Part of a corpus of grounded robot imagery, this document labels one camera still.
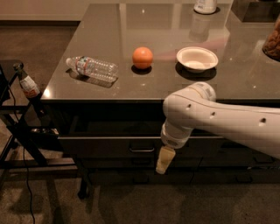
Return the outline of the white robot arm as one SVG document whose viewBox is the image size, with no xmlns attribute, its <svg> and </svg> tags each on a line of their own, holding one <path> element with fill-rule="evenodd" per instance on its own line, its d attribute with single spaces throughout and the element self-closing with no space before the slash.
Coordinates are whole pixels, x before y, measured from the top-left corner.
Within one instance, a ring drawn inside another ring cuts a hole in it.
<svg viewBox="0 0 280 224">
<path fill-rule="evenodd" d="M 214 89 L 195 82 L 169 94 L 163 103 L 165 121 L 161 129 L 163 146 L 156 172 L 164 174 L 193 130 L 225 137 L 253 150 L 280 158 L 280 109 L 222 104 Z"/>
</svg>

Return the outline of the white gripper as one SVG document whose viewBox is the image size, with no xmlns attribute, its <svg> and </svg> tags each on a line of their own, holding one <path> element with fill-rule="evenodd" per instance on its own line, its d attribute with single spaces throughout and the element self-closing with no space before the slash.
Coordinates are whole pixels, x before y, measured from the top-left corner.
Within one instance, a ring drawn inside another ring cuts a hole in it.
<svg viewBox="0 0 280 224">
<path fill-rule="evenodd" d="M 161 129 L 161 140 L 164 145 L 158 154 L 156 172 L 165 174 L 176 152 L 174 149 L 182 148 L 192 134 L 192 128 L 183 128 L 165 120 Z"/>
</svg>

